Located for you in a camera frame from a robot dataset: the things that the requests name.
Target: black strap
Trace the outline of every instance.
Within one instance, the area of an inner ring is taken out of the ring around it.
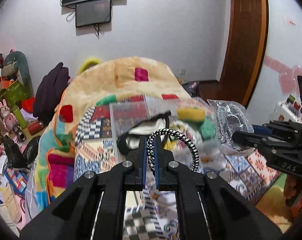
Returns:
[[[152,117],[151,119],[149,120],[144,120],[140,123],[138,123],[135,127],[138,127],[139,125],[141,125],[141,123],[144,123],[144,122],[148,122],[148,121],[157,121],[158,119],[164,119],[165,120],[165,128],[169,128],[170,127],[170,120],[169,120],[169,116],[171,115],[171,112],[168,111],[164,114],[159,114],[157,116],[154,116]],[[118,145],[118,149],[120,150],[120,152],[123,154],[123,155],[128,155],[128,153],[130,151],[132,151],[133,149],[130,149],[127,144],[126,144],[126,139],[128,137],[134,137],[134,138],[140,138],[141,136],[146,136],[146,137],[149,137],[150,134],[143,134],[143,135],[140,135],[140,134],[129,134],[129,132],[121,135],[118,137],[118,140],[117,140],[117,145]],[[168,139],[168,136],[165,135],[164,136],[164,140],[162,141],[162,148],[164,147],[165,145],[165,142],[167,141]]]

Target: magenta square patch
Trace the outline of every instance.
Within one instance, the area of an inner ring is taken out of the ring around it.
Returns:
[[[136,81],[149,81],[148,71],[144,68],[135,68],[134,79]]]

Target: yellow sponge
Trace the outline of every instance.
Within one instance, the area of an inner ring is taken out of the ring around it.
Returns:
[[[198,108],[178,108],[178,119],[192,122],[203,122],[205,119],[205,110]]]
[[[80,66],[80,68],[78,69],[78,74],[81,74],[82,72],[84,72],[85,70],[89,69],[90,67],[93,67],[97,64],[100,64],[102,63],[103,61],[96,58],[96,57],[89,57],[87,58],[83,64]]]

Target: dark purple cloth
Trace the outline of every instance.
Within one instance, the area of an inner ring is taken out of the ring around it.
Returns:
[[[60,103],[62,93],[68,86],[69,69],[60,62],[42,80],[33,104],[33,116],[44,125],[53,119],[54,109]]]

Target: small monitor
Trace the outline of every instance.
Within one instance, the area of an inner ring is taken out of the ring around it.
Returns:
[[[94,0],[76,5],[75,26],[111,21],[111,0]]]

